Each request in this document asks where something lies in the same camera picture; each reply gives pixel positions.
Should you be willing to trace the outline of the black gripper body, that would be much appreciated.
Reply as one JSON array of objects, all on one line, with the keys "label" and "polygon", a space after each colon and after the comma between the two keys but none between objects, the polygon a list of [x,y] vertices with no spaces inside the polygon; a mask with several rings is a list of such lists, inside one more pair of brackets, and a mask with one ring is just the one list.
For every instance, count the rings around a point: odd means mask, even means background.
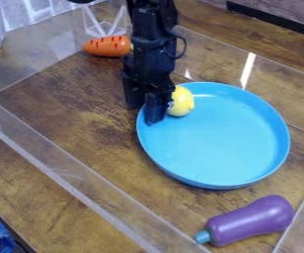
[{"label": "black gripper body", "polygon": [[157,90],[173,91],[170,73],[177,52],[177,40],[186,42],[176,32],[178,11],[173,0],[126,0],[133,24],[134,52],[124,57],[124,86],[129,94]]}]

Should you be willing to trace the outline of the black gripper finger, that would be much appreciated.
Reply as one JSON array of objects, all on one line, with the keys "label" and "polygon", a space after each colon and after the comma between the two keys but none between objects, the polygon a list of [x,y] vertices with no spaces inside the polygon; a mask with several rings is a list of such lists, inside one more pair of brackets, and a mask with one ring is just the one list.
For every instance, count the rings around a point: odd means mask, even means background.
[{"label": "black gripper finger", "polygon": [[146,92],[145,123],[152,126],[165,118],[166,111],[173,105],[173,90],[156,90]]},{"label": "black gripper finger", "polygon": [[140,108],[146,101],[145,85],[132,79],[124,80],[126,103],[130,109]]}]

